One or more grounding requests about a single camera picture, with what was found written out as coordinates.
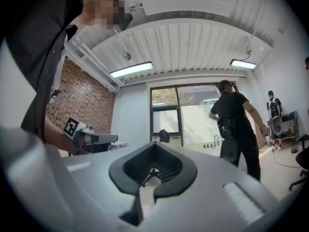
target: black t-shirt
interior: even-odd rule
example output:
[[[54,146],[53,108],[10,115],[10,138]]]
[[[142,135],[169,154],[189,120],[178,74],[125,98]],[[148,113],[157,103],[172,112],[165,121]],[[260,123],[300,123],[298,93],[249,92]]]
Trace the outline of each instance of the black t-shirt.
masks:
[[[248,99],[241,93],[223,93],[219,100],[213,105],[211,112],[218,115],[219,118],[225,116],[233,118],[236,132],[241,134],[254,134],[242,106],[246,101],[248,101]]]
[[[278,98],[275,98],[275,102],[276,102],[279,106],[281,105],[281,101],[280,101]],[[267,106],[267,110],[269,110],[269,102],[267,102],[266,106]]]
[[[77,27],[69,23],[81,14],[83,0],[16,0],[17,13],[8,20],[6,40],[21,72],[36,91],[21,128],[44,141],[44,119],[51,87],[68,40]]]

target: window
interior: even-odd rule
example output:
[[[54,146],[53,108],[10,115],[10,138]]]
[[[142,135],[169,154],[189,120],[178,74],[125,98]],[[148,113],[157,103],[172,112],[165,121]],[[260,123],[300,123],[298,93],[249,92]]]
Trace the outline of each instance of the window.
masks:
[[[177,105],[175,88],[161,88],[152,90],[152,106]]]
[[[191,149],[212,148],[221,141],[217,123],[208,115],[219,99],[215,84],[151,89],[151,141],[160,130],[170,134],[170,143]]]
[[[150,140],[159,141],[159,133],[166,130],[170,143],[183,145],[180,108],[175,87],[151,90]]]
[[[203,149],[214,146],[215,136],[220,137],[217,122],[208,117],[219,99],[215,85],[177,88],[183,120],[183,146]]]

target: fluorescent light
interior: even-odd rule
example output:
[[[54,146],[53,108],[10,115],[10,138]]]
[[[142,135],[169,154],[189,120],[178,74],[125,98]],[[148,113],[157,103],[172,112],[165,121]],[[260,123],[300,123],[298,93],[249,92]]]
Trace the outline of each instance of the fluorescent light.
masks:
[[[206,100],[203,100],[203,102],[217,101],[218,99],[219,98],[206,99]]]
[[[232,59],[232,61],[230,62],[230,65],[234,67],[242,67],[242,68],[247,68],[247,69],[254,69],[256,67],[256,64],[254,63],[250,63],[250,62],[243,61],[243,60],[237,60],[237,59]]]
[[[142,63],[142,64],[132,65],[132,66],[125,67],[123,69],[111,72],[110,75],[113,78],[116,78],[116,77],[119,77],[119,76],[128,75],[128,74],[135,73],[135,72],[151,70],[153,68],[154,67],[153,67],[152,62],[145,62],[145,63]]]

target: tree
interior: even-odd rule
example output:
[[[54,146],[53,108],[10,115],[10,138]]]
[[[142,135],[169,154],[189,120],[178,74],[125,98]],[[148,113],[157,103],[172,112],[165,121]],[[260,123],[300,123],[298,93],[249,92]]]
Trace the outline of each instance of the tree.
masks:
[[[186,93],[179,92],[180,106],[190,106],[195,104],[194,95],[186,96]],[[176,89],[163,88],[152,90],[152,104],[164,103],[166,106],[177,105]]]

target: office chair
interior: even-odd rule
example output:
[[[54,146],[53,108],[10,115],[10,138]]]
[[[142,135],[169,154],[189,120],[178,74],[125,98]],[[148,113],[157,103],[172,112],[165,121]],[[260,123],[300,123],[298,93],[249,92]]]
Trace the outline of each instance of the office chair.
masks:
[[[309,147],[307,147],[305,149],[305,141],[309,140],[309,137],[307,134],[301,135],[300,137],[297,138],[298,141],[302,142],[302,147],[303,150],[296,156],[295,160],[297,161],[297,163],[304,169],[306,170],[302,170],[300,172],[300,176],[305,176],[304,178],[293,182],[290,186],[289,186],[289,190],[291,191],[293,186],[301,184],[303,182],[306,181],[307,177],[309,176]]]

